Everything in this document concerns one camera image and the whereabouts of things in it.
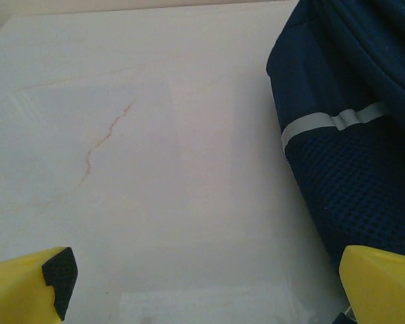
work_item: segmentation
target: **white wall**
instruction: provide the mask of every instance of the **white wall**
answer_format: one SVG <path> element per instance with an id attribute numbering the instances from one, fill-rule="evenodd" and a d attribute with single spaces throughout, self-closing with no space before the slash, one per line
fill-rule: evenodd
<path id="1" fill-rule="evenodd" d="M 60 14 L 258 1 L 269 0 L 0 0 L 0 27 L 13 15 Z"/>

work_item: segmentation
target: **black rubber tip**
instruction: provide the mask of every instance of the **black rubber tip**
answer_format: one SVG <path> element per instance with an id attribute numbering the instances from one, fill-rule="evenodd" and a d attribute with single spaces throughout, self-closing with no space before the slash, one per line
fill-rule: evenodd
<path id="1" fill-rule="evenodd" d="M 357 324 L 357 322 L 347 317 L 344 313 L 341 313 L 336 317 L 333 324 Z"/>
<path id="2" fill-rule="evenodd" d="M 47 286 L 55 292 L 54 307 L 62 321 L 65 320 L 69 301 L 74 291 L 78 268 L 71 248 L 65 248 L 42 266 Z"/>

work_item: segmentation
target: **yellow plastic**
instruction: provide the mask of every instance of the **yellow plastic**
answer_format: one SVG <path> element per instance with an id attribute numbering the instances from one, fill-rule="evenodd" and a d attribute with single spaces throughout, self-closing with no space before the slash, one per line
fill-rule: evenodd
<path id="1" fill-rule="evenodd" d="M 405 324 L 405 256 L 349 246 L 340 276 L 358 324 Z"/>
<path id="2" fill-rule="evenodd" d="M 0 324 L 57 324 L 54 288 L 45 285 L 42 265 L 64 248 L 0 263 Z"/>

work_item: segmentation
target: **gray strap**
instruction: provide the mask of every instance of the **gray strap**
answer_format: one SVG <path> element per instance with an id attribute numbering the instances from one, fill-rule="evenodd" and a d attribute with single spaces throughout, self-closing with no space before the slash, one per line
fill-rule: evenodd
<path id="1" fill-rule="evenodd" d="M 337 116 L 330 116 L 328 113 L 312 113 L 310 115 L 298 118 L 286 126 L 282 132 L 282 146 L 285 150 L 290 140 L 308 130 L 317 128 L 336 127 L 339 131 L 355 124 L 365 124 L 388 115 L 389 111 L 381 102 L 373 103 L 360 111 L 347 109 Z"/>

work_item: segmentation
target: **yellow object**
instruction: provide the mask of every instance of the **yellow object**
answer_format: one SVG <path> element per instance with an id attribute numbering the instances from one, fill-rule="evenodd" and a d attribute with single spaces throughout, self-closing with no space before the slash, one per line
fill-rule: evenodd
<path id="1" fill-rule="evenodd" d="M 340 277 L 358 324 L 405 324 L 405 256 L 349 246 Z"/>
<path id="2" fill-rule="evenodd" d="M 0 263 L 0 324 L 60 323 L 76 275 L 70 248 L 52 248 Z"/>

